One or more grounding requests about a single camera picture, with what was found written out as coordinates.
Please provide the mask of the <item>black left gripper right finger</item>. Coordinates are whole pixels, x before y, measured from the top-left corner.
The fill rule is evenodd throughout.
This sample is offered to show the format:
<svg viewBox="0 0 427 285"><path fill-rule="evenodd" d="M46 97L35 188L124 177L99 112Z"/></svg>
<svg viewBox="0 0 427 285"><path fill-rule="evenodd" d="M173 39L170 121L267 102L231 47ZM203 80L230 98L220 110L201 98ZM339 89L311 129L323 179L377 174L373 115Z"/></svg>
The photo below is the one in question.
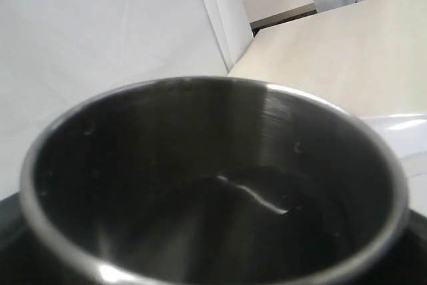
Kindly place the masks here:
<svg viewBox="0 0 427 285"><path fill-rule="evenodd" d="M378 263L351 284L425 284L426 216L410 211L405 232Z"/></svg>

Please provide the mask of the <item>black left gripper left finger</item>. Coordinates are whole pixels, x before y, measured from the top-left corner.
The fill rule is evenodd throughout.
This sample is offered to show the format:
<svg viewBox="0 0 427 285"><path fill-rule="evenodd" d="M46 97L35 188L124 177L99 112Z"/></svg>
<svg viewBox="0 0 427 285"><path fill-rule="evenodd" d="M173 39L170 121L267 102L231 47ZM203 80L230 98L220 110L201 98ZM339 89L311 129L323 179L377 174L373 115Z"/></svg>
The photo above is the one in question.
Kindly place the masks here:
<svg viewBox="0 0 427 285"><path fill-rule="evenodd" d="M1 200L2 284L93 284L58 260L33 234L19 195Z"/></svg>

